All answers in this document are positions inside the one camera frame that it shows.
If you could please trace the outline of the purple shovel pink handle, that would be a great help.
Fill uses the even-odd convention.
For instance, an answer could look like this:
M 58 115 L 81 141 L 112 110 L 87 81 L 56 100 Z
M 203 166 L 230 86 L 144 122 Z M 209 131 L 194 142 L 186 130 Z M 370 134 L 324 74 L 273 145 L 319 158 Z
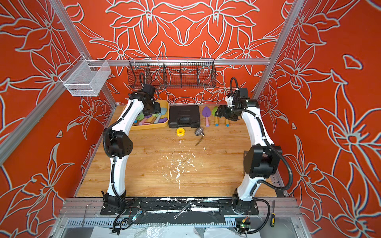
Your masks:
M 208 106 L 205 106 L 202 109 L 202 115 L 205 118 L 205 126 L 209 127 L 210 126 L 209 117 L 211 116 L 211 110 L 210 110 L 210 108 Z

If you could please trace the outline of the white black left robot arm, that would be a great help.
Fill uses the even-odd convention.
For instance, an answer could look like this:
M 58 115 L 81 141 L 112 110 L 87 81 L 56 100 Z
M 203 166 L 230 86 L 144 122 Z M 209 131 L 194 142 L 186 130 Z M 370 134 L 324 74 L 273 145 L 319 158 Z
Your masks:
M 104 195 L 104 206 L 116 210 L 122 210 L 134 202 L 133 199 L 126 199 L 125 187 L 126 164 L 134 147 L 129 132 L 139 114 L 146 117 L 161 112 L 160 104 L 154 99 L 155 87 L 146 83 L 143 73 L 139 75 L 139 80 L 142 88 L 129 94 L 122 115 L 103 132 L 103 148 L 111 162 L 110 183 Z

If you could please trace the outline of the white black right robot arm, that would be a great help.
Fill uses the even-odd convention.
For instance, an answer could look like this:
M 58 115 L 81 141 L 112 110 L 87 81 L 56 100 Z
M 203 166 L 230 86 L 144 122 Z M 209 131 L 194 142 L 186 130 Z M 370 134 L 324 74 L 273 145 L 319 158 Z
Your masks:
M 255 194 L 262 184 L 275 191 L 288 190 L 293 183 L 293 172 L 282 155 L 281 147 L 270 139 L 258 101 L 249 97 L 247 88 L 238 87 L 235 77 L 230 79 L 229 88 L 227 104 L 219 106 L 215 116 L 235 122 L 244 120 L 251 140 L 251 147 L 244 157 L 244 178 L 232 197 L 232 208 L 242 213 L 250 210 L 258 201 Z M 276 173 L 280 162 L 287 168 L 288 182 L 283 186 L 275 186 L 267 179 Z

